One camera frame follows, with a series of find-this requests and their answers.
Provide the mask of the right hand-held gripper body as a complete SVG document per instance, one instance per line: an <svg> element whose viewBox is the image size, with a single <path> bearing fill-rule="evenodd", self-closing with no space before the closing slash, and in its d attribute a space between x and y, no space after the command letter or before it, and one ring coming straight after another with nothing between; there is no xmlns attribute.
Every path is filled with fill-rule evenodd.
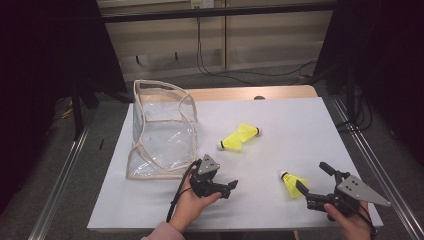
<svg viewBox="0 0 424 240"><path fill-rule="evenodd" d="M349 172L334 170L329 172L329 175L335 178L334 192L327 195L319 195L306 191L308 209L324 212L324 205L331 204L343 216L351 217L355 215L361 201L390 206L390 202L387 199Z"/></svg>

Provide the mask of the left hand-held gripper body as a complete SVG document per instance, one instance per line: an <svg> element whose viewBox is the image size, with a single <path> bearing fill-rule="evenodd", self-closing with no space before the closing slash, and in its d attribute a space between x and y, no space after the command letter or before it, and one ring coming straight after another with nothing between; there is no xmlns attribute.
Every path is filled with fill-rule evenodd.
<svg viewBox="0 0 424 240"><path fill-rule="evenodd" d="M220 165L207 154L196 164L196 169L190 176L190 184L198 197L207 197L219 192L222 198L229 198L232 183L219 184L213 182L213 178L219 169Z"/></svg>

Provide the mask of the yellow shuttlecock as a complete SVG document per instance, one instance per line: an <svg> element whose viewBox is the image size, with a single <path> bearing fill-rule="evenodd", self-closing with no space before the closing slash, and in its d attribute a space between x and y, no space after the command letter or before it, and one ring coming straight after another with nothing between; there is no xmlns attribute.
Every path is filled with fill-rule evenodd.
<svg viewBox="0 0 424 240"><path fill-rule="evenodd" d="M238 125L237 133L240 141L246 142L254 137L259 136L261 134L261 131L258 127L251 126L245 123L240 123Z"/></svg>
<svg viewBox="0 0 424 240"><path fill-rule="evenodd" d="M237 132L231 133L229 136L217 143L217 148L221 151L240 151L242 142L239 139Z"/></svg>
<svg viewBox="0 0 424 240"><path fill-rule="evenodd" d="M296 175L293 175L285 170L281 170L280 173L280 179L285 184L289 195L292 198L297 198L302 195L302 193L297 189L296 183L300 181L303 185L307 186L309 184L308 180L305 178L298 177Z"/></svg>

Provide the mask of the clear plastic bag beige trim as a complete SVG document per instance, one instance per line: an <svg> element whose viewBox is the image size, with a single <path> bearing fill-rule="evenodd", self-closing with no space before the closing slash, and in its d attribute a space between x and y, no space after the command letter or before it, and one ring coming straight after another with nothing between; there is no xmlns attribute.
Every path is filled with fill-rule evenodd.
<svg viewBox="0 0 424 240"><path fill-rule="evenodd" d="M190 93L156 80L133 82L129 179L179 178L197 159L197 108Z"/></svg>

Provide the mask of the person's left hand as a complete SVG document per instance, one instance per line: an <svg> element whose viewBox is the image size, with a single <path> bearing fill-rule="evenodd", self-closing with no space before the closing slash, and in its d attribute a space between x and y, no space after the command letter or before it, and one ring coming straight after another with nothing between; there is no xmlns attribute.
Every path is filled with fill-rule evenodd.
<svg viewBox="0 0 424 240"><path fill-rule="evenodd" d="M191 189L188 179L184 181L183 192L181 193L176 209L169 224L183 233L189 225L196 220L202 211L209 205L221 198L221 193L217 192L207 197L198 197Z"/></svg>

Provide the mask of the person's right hand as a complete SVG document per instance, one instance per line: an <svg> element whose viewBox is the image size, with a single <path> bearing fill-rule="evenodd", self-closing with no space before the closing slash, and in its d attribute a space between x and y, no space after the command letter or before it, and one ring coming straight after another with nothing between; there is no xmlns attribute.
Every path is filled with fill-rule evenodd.
<svg viewBox="0 0 424 240"><path fill-rule="evenodd" d="M349 218L345 217L331 204L325 204L324 209L339 225L343 240L373 239L373 228L362 219L362 217L370 219L367 202L360 202L360 207L358 208L360 215L354 215Z"/></svg>

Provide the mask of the white table sheet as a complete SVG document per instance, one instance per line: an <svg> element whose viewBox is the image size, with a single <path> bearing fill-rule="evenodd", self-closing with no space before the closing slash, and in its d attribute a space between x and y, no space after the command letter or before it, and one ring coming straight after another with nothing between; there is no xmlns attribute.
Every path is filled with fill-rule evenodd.
<svg viewBox="0 0 424 240"><path fill-rule="evenodd" d="M311 192L333 191L333 177L320 169L355 174L351 157L319 98L200 101L198 152L220 164L218 183L238 180L228 199L208 207L192 224L194 231L272 231L330 226L326 215L293 199L280 179L285 170L308 180ZM261 134L242 142L240 151L221 151L217 143L240 123ZM99 232L144 231L164 220L179 180L129 180L126 158L132 145L132 124L123 124L88 227Z"/></svg>

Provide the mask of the black curtain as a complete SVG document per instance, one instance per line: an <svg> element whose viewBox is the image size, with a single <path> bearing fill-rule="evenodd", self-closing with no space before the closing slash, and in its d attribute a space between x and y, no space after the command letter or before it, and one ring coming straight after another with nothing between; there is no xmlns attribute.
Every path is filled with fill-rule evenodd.
<svg viewBox="0 0 424 240"><path fill-rule="evenodd" d="M424 0L336 0L315 72L338 92L351 72L424 165Z"/></svg>
<svg viewBox="0 0 424 240"><path fill-rule="evenodd" d="M56 102L127 90L98 0L0 0L0 214L25 181Z"/></svg>

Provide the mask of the wooden cabinet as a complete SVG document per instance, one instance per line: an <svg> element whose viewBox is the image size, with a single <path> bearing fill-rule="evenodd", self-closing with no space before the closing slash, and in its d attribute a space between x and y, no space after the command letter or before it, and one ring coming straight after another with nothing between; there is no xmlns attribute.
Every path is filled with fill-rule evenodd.
<svg viewBox="0 0 424 240"><path fill-rule="evenodd" d="M173 11L318 5L334 0L97 0L104 17ZM160 79L204 72L295 65L318 58L332 12L297 11L108 23L124 78Z"/></svg>

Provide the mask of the black metal stand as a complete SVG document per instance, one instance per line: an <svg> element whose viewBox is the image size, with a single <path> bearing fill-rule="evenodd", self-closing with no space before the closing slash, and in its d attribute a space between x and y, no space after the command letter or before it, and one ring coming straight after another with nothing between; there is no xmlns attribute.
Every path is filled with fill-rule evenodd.
<svg viewBox="0 0 424 240"><path fill-rule="evenodd" d="M78 140L83 131L84 124L83 124L83 118L81 113L80 97L79 97L77 82L73 83L71 99L72 99L72 111L73 111L74 124L75 124L74 140Z"/></svg>

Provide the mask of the aluminium floor rail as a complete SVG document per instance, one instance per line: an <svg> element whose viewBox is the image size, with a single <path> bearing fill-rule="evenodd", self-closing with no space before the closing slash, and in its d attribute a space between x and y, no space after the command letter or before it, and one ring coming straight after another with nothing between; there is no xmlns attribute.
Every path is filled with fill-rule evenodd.
<svg viewBox="0 0 424 240"><path fill-rule="evenodd" d="M51 223L61 203L66 186L79 159L79 155L87 138L89 128L85 127L79 136L73 141L70 152L64 162L61 172L49 197L34 224L28 240L45 240Z"/></svg>
<svg viewBox="0 0 424 240"><path fill-rule="evenodd" d="M424 240L424 228L421 226L420 221L412 212L404 198L401 196L396 186L393 184L384 167L381 165L378 157L375 155L371 146L367 142L362 131L358 127L354 126L349 120L347 107L344 105L340 98L335 98L332 100L332 102L337 109L341 119L343 121L347 121L347 130L350 136L361 151L369 168L373 172L386 197L390 201L392 209L396 212L411 240Z"/></svg>

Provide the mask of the white wall socket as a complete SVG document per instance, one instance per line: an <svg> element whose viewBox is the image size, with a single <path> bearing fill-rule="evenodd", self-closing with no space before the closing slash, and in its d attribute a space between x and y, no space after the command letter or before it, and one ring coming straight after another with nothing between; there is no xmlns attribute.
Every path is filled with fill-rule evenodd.
<svg viewBox="0 0 424 240"><path fill-rule="evenodd" d="M192 9L214 8L214 0L190 0Z"/></svg>

